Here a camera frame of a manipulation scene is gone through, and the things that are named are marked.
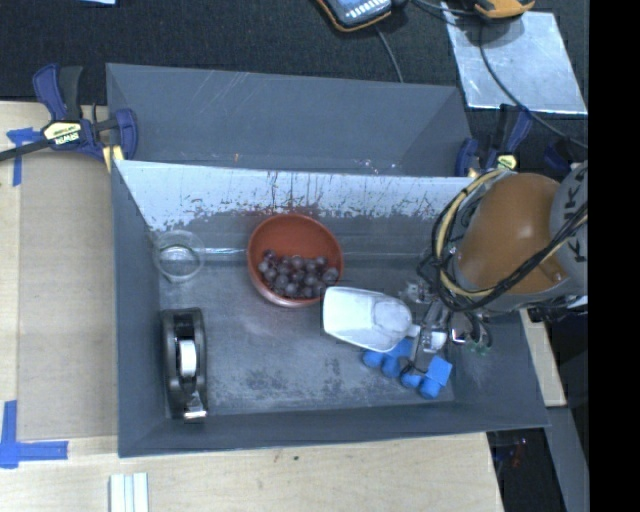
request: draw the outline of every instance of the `orange bowl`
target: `orange bowl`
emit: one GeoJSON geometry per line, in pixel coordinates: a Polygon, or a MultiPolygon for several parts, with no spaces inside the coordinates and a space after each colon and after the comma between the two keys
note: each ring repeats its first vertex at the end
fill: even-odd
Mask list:
{"type": "Polygon", "coordinates": [[[258,270],[258,264],[264,259],[268,249],[275,251],[278,257],[302,256],[316,258],[325,256],[327,266],[338,270],[338,280],[342,277],[344,260],[342,249],[336,237],[322,223],[299,213],[274,215],[261,222],[251,234],[247,247],[247,264],[251,282],[268,301],[279,306],[300,308],[311,306],[322,300],[322,296],[311,299],[289,298],[277,294],[258,270]]]}

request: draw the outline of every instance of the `black floor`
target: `black floor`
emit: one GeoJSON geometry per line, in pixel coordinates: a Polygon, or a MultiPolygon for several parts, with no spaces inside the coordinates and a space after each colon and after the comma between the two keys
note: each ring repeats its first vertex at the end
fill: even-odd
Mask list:
{"type": "MultiPolygon", "coordinates": [[[[82,104],[106,104],[107,62],[397,81],[381,35],[405,82],[459,85],[439,12],[413,2],[375,28],[350,34],[336,31],[316,0],[121,0],[119,4],[88,8],[80,0],[0,0],[0,99],[35,101],[31,76],[52,62],[84,67],[82,104]]],[[[452,0],[450,7],[461,5],[452,0]]],[[[589,0],[537,0],[535,5],[555,15],[587,107],[589,8],[589,0]]],[[[567,136],[588,142],[585,117],[541,117],[567,136]]],[[[467,109],[471,132],[481,140],[494,132],[497,118],[496,111],[467,109]]],[[[535,124],[518,150],[520,168],[544,168],[544,149],[556,139],[555,133],[535,124]]],[[[551,334],[560,363],[586,348],[586,330],[578,324],[552,326],[551,334]]],[[[588,460],[588,401],[574,414],[588,460]]],[[[514,436],[526,440],[517,467],[504,451],[497,463],[506,511],[563,511],[544,432],[514,436]]]]}

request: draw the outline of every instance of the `black cable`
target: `black cable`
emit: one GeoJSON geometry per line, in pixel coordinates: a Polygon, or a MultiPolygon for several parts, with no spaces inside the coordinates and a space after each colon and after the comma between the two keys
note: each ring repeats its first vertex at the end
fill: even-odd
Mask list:
{"type": "MultiPolygon", "coordinates": [[[[419,9],[421,9],[423,12],[426,12],[427,14],[429,14],[430,16],[433,16],[434,18],[438,18],[440,21],[445,22],[448,25],[451,25],[452,27],[457,26],[454,22],[448,20],[447,18],[443,18],[442,16],[440,16],[439,14],[436,14],[432,11],[432,9],[437,9],[441,12],[450,12],[449,9],[445,9],[443,7],[440,7],[438,5],[435,4],[431,4],[429,2],[425,2],[424,0],[412,0],[414,5],[416,7],[418,7],[419,9]]],[[[468,12],[468,11],[460,11],[458,14],[462,15],[462,16],[475,16],[474,13],[472,12],[468,12]]]]}
{"type": "MultiPolygon", "coordinates": [[[[463,189],[460,193],[464,193],[467,196],[469,195],[466,188],[463,189]]],[[[435,276],[433,279],[433,287],[435,288],[438,296],[445,304],[445,306],[455,312],[468,312],[486,306],[490,302],[493,302],[500,296],[504,295],[507,291],[509,291],[516,284],[522,281],[534,268],[536,268],[542,261],[544,261],[553,251],[555,251],[560,244],[564,243],[566,239],[575,234],[575,232],[582,226],[588,208],[588,203],[585,201],[585,203],[582,204],[576,210],[576,212],[574,212],[574,214],[563,224],[563,226],[558,230],[558,232],[554,235],[554,237],[544,249],[538,251],[536,254],[522,263],[518,268],[516,268],[509,276],[498,282],[491,289],[491,292],[489,292],[487,295],[483,296],[481,299],[473,300],[466,296],[456,295],[455,292],[449,290],[442,283],[443,274],[449,279],[449,281],[451,281],[452,283],[456,283],[455,277],[446,270],[450,267],[453,255],[447,253],[447,255],[445,255],[443,259],[443,255],[438,253],[436,247],[438,233],[441,229],[440,227],[442,225],[442,222],[445,216],[453,207],[455,201],[456,198],[453,198],[449,202],[449,204],[438,214],[431,231],[431,255],[423,259],[418,264],[417,268],[418,275],[427,281],[430,281],[430,279],[429,276],[427,276],[424,272],[425,265],[429,264],[434,268],[435,276]]],[[[450,242],[451,232],[453,230],[453,226],[456,223],[456,217],[459,211],[460,210],[458,209],[454,212],[451,221],[447,225],[447,231],[444,234],[444,240],[447,241],[446,243],[450,242]]]]}
{"type": "Polygon", "coordinates": [[[378,33],[378,36],[380,36],[380,40],[382,41],[382,44],[384,45],[385,50],[387,50],[387,54],[389,54],[389,58],[391,59],[391,63],[393,64],[393,67],[396,70],[396,74],[398,75],[398,81],[401,84],[404,83],[404,78],[402,77],[402,71],[400,71],[400,66],[398,66],[398,62],[396,61],[396,57],[393,54],[393,50],[391,50],[391,46],[389,46],[389,43],[387,43],[386,37],[384,37],[384,34],[378,28],[377,24],[373,25],[373,28],[376,29],[376,32],[378,33]]]}

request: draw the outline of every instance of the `clear glass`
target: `clear glass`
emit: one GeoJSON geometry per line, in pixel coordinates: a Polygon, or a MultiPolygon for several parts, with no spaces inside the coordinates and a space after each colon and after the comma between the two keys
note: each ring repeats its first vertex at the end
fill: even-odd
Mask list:
{"type": "Polygon", "coordinates": [[[204,257],[204,244],[191,231],[167,231],[153,242],[153,262],[171,283],[192,279],[204,265],[204,257]]]}

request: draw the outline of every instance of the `black device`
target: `black device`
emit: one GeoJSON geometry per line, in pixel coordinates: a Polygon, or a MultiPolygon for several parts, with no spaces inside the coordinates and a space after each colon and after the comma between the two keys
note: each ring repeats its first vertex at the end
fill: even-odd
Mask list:
{"type": "Polygon", "coordinates": [[[391,14],[408,0],[317,0],[333,25],[343,32],[367,27],[391,14]]]}
{"type": "Polygon", "coordinates": [[[200,423],[207,417],[207,339],[200,308],[161,313],[164,380],[172,418],[200,423]]]}

